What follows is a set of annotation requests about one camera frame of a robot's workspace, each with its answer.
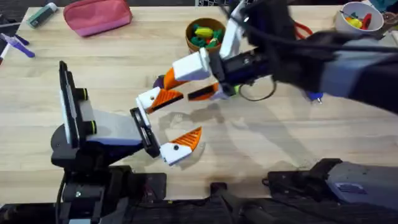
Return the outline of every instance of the bowl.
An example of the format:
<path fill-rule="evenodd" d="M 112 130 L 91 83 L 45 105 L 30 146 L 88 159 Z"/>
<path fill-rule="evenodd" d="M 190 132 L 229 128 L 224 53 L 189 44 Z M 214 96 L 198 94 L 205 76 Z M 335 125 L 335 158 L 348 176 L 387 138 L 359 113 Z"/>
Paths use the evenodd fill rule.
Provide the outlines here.
<path fill-rule="evenodd" d="M 372 20 L 369 28 L 367 30 L 362 30 L 349 24 L 345 19 L 345 17 L 348 16 L 338 11 L 336 15 L 335 27 L 336 30 L 341 32 L 349 32 L 354 34 L 377 34 L 378 30 L 381 29 L 384 24 L 382 14 L 376 8 L 365 3 L 349 2 L 345 4 L 341 10 L 348 15 L 351 15 L 351 13 L 355 12 L 360 19 L 363 19 L 367 13 L 372 14 Z"/>
<path fill-rule="evenodd" d="M 222 29 L 223 35 L 225 34 L 225 26 L 220 21 L 217 21 L 216 19 L 212 19 L 212 18 L 195 19 L 194 21 L 189 23 L 189 25 L 185 31 L 185 40 L 187 41 L 187 45 L 188 45 L 190 53 L 197 52 L 197 51 L 199 51 L 199 48 L 200 48 L 200 47 L 194 45 L 193 43 L 191 43 L 191 38 L 195 35 L 195 33 L 193 31 L 194 24 L 198 24 L 199 26 L 202 26 L 202 27 L 209 27 L 212 30 Z M 216 52 L 216 51 L 219 51 L 220 48 L 221 48 L 221 44 L 217 45 L 216 47 L 206 48 L 206 50 L 208 52 Z"/>

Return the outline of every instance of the green toy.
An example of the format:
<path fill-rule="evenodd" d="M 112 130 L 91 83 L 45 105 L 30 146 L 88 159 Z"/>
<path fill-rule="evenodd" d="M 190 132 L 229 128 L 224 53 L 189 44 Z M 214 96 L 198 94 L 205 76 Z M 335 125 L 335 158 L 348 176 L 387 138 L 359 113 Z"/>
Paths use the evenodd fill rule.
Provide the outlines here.
<path fill-rule="evenodd" d="M 213 32 L 213 38 L 210 40 L 210 43 L 206 46 L 209 47 L 216 47 L 217 44 L 220 42 L 221 35 L 223 35 L 223 30 L 219 29 Z"/>
<path fill-rule="evenodd" d="M 206 46 L 206 41 L 200 37 L 192 37 L 191 43 L 197 47 L 204 47 Z"/>

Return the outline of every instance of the white plastic part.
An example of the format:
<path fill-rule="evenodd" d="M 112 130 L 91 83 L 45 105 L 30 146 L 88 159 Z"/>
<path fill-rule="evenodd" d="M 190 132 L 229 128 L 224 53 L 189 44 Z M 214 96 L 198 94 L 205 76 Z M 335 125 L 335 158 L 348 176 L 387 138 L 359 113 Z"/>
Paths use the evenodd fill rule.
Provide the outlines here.
<path fill-rule="evenodd" d="M 219 87 L 217 92 L 215 92 L 214 95 L 209 98 L 209 100 L 217 100 L 217 99 L 227 100 L 228 98 L 229 98 L 229 96 L 227 96 L 224 93 L 223 89 L 221 87 Z"/>
<path fill-rule="evenodd" d="M 160 87 L 156 87 L 146 91 L 145 93 L 141 93 L 140 95 L 138 95 L 138 99 L 141 102 L 142 107 L 145 110 L 147 108 L 150 108 L 150 106 L 152 106 L 159 93 L 160 93 Z"/>
<path fill-rule="evenodd" d="M 239 20 L 242 19 L 240 13 L 241 9 L 245 6 L 244 0 L 242 0 L 238 6 L 234 9 L 231 15 Z M 225 35 L 223 38 L 223 44 L 221 44 L 220 57 L 222 59 L 231 58 L 239 53 L 239 47 L 243 36 L 243 29 L 232 19 L 228 20 Z"/>
<path fill-rule="evenodd" d="M 173 63 L 174 78 L 177 81 L 202 80 L 210 76 L 209 55 L 201 48 Z"/>
<path fill-rule="evenodd" d="M 67 112 L 65 111 L 65 100 L 63 100 L 63 93 L 60 90 L 60 102 L 61 102 L 61 110 L 62 110 L 62 118 L 63 118 L 63 127 L 65 128 L 65 135 L 67 137 L 67 143 L 71 143 L 70 137 L 70 129 L 69 129 L 69 122 L 67 117 Z"/>
<path fill-rule="evenodd" d="M 192 150 L 189 146 L 183 146 L 170 142 L 165 143 L 160 147 L 160 154 L 162 155 L 162 158 L 170 166 L 189 156 L 191 153 Z"/>
<path fill-rule="evenodd" d="M 141 116 L 142 116 L 142 118 L 143 118 L 143 120 L 144 120 L 145 125 L 146 125 L 148 128 L 150 128 L 150 122 L 149 122 L 147 113 L 145 112 L 145 109 L 144 109 L 144 107 L 142 106 L 142 103 L 141 103 L 141 101 L 139 100 L 138 97 L 136 98 L 136 103 L 137 103 L 137 107 L 138 107 L 138 109 L 139 109 L 139 112 L 140 112 L 140 114 L 141 114 Z"/>
<path fill-rule="evenodd" d="M 47 6 L 49 8 L 51 8 L 51 10 L 53 10 L 53 12 L 56 12 L 58 10 L 58 7 L 57 7 L 57 5 L 54 2 L 48 3 Z"/>

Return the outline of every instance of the wooden table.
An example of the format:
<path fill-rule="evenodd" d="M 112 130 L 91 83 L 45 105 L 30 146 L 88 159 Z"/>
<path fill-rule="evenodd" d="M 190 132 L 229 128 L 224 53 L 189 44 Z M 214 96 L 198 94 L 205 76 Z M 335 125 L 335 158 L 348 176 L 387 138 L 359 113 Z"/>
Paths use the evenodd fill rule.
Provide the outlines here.
<path fill-rule="evenodd" d="M 339 6 L 294 6 L 292 15 L 311 29 L 328 29 Z M 26 20 L 37 8 L 30 8 Z M 135 97 L 151 88 L 171 63 L 188 54 L 184 30 L 199 17 L 225 22 L 216 7 L 132 7 L 132 24 L 89 38 L 72 31 L 62 9 L 43 27 L 23 23 L 18 34 L 36 53 L 10 49 L 0 66 L 0 202 L 54 202 L 62 170 L 51 164 L 50 138 L 62 123 L 58 61 L 77 86 L 86 87 L 95 109 L 129 116 Z M 189 93 L 203 82 L 178 90 Z M 268 79 L 250 94 L 271 90 Z M 137 172 L 167 173 L 167 198 L 202 198 L 214 181 L 242 196 L 267 195 L 260 184 L 270 170 L 309 169 L 323 157 L 381 166 L 398 165 L 398 117 L 361 103 L 325 96 L 311 105 L 300 90 L 279 85 L 258 103 L 178 101 L 150 115 L 162 142 L 197 126 L 196 151 L 169 167 L 144 151 L 119 161 Z"/>

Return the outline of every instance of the marker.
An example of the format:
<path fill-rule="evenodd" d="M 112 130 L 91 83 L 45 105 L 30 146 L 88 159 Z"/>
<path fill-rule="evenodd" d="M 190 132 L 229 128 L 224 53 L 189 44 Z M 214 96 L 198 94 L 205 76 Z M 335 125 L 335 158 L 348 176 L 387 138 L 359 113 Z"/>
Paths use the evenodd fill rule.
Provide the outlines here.
<path fill-rule="evenodd" d="M 26 56 L 33 58 L 35 57 L 35 53 L 28 50 L 22 43 L 20 43 L 15 37 L 9 37 L 6 34 L 0 34 L 0 39 L 6 41 L 11 46 L 15 47 L 16 49 L 24 52 Z"/>
<path fill-rule="evenodd" d="M 314 93 L 314 92 L 307 91 L 305 93 L 307 94 L 307 97 L 310 101 L 317 100 L 319 104 L 322 104 L 322 97 L 323 97 L 322 92 Z"/>

